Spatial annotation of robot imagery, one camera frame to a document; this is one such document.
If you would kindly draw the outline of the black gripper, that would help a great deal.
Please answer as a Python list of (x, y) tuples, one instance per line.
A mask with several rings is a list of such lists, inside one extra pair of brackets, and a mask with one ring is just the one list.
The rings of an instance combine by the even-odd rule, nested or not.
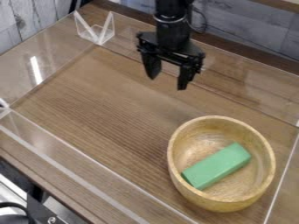
[(188, 15), (162, 17), (154, 14), (154, 31), (136, 34), (137, 51), (141, 54), (146, 76), (153, 80), (161, 72), (161, 61), (180, 67), (177, 89), (184, 90), (196, 73), (201, 71), (204, 51), (190, 42)]

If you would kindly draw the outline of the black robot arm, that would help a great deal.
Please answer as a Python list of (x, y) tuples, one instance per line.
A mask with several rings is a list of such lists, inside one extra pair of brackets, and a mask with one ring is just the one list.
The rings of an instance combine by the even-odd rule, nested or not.
[(177, 89), (184, 90), (201, 72), (204, 51), (190, 41), (193, 0), (154, 0), (154, 31), (136, 34), (146, 76), (153, 80), (165, 61), (180, 68)]

